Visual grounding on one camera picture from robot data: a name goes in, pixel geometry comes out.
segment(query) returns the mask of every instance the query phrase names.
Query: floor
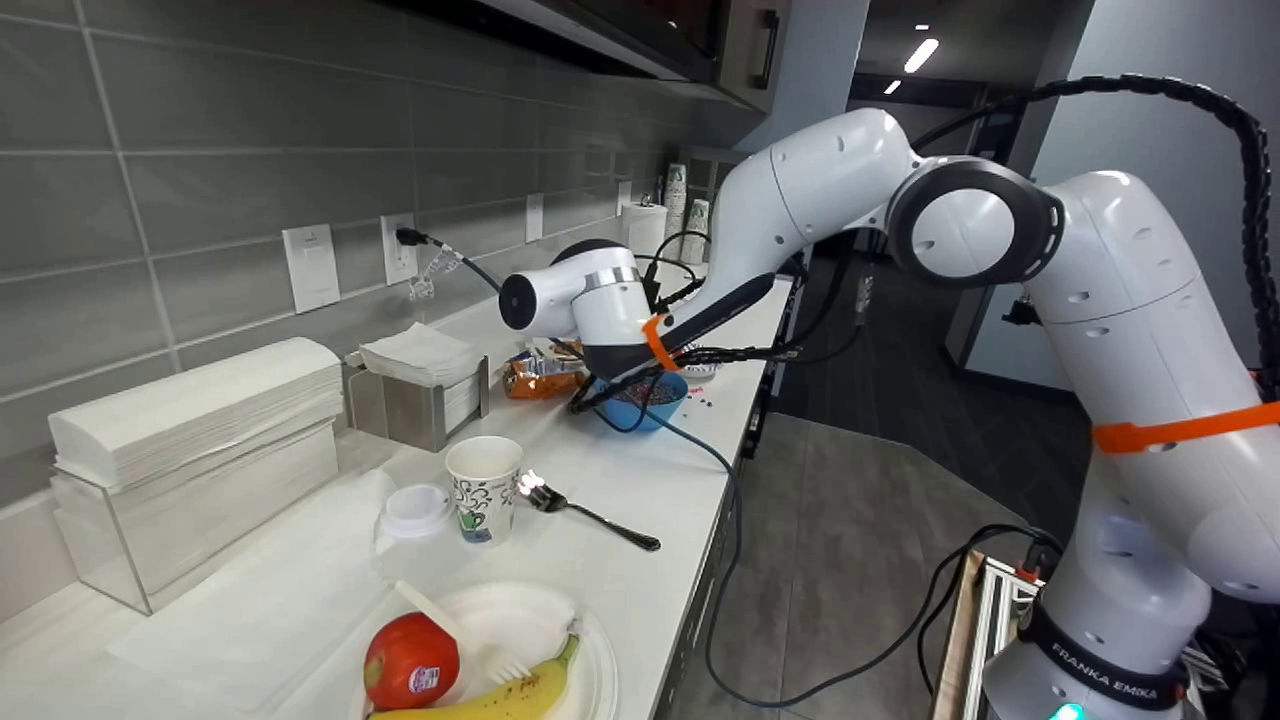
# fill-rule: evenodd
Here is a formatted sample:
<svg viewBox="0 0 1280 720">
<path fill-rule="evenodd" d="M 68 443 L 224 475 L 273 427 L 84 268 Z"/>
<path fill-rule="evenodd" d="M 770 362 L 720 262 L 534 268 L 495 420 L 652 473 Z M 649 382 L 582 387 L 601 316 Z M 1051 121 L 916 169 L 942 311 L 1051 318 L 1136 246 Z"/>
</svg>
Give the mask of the floor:
<svg viewBox="0 0 1280 720">
<path fill-rule="evenodd" d="M 714 659 L 747 695 L 797 695 L 879 650 L 916 612 L 933 563 L 986 518 L 1067 535 L 1087 458 L 1084 411 L 1064 390 L 974 381 L 939 338 L 956 287 L 877 273 L 866 333 L 831 362 L 789 366 L 756 458 L 738 458 L 742 556 L 723 592 Z M 801 328 L 831 259 L 813 268 Z M 836 347 L 846 311 L 813 336 Z M 793 706 L 732 701 L 678 646 L 662 720 L 922 720 L 933 701 L 910 646 Z"/>
</svg>

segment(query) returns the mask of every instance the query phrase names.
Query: glass cup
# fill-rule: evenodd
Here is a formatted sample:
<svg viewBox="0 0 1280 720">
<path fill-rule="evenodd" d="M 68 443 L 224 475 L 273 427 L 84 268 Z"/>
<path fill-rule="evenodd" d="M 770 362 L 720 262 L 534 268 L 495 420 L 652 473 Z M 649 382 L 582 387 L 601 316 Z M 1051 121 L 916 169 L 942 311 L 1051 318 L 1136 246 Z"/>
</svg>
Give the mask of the glass cup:
<svg viewBox="0 0 1280 720">
<path fill-rule="evenodd" d="M 466 436 L 442 447 L 451 522 L 466 542 L 493 542 L 516 514 L 516 473 L 524 443 L 508 436 Z"/>
</svg>

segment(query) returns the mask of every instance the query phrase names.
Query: backsplash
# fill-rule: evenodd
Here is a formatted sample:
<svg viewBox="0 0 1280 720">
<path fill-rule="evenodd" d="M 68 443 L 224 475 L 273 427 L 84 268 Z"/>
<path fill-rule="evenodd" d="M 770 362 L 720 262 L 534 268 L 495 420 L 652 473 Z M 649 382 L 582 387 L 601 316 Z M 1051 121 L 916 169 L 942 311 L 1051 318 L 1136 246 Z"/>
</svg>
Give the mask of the backsplash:
<svg viewBox="0 0 1280 720">
<path fill-rule="evenodd" d="M 55 406 L 489 296 L 464 268 L 383 285 L 378 216 L 493 275 L 616 237 L 621 179 L 652 186 L 693 112 L 375 0 L 0 0 L 0 49 L 0 509 L 48 485 Z M 286 291 L 300 222 L 336 238 L 316 311 Z"/>
</svg>

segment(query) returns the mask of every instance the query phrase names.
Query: white storage container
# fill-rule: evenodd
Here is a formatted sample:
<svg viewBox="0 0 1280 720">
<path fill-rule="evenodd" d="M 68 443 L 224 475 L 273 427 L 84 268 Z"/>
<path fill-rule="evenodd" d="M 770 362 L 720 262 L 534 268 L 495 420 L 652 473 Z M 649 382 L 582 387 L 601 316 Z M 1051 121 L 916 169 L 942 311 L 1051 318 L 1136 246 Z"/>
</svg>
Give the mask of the white storage container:
<svg viewBox="0 0 1280 720">
<path fill-rule="evenodd" d="M 157 612 L 336 475 L 338 358 L 313 338 L 48 417 L 52 514 L 84 585 Z"/>
</svg>

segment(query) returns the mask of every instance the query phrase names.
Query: banana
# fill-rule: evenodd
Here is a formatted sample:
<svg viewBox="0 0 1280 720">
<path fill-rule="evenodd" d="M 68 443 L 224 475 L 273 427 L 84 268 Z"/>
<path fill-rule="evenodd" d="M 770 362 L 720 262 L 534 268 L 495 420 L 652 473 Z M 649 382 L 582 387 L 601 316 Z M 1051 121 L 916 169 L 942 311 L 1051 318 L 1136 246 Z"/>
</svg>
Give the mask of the banana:
<svg viewBox="0 0 1280 720">
<path fill-rule="evenodd" d="M 564 638 L 561 657 L 533 669 L 533 677 L 500 683 L 466 703 L 372 712 L 368 720 L 542 720 L 567 689 L 567 664 L 577 634 Z"/>
</svg>

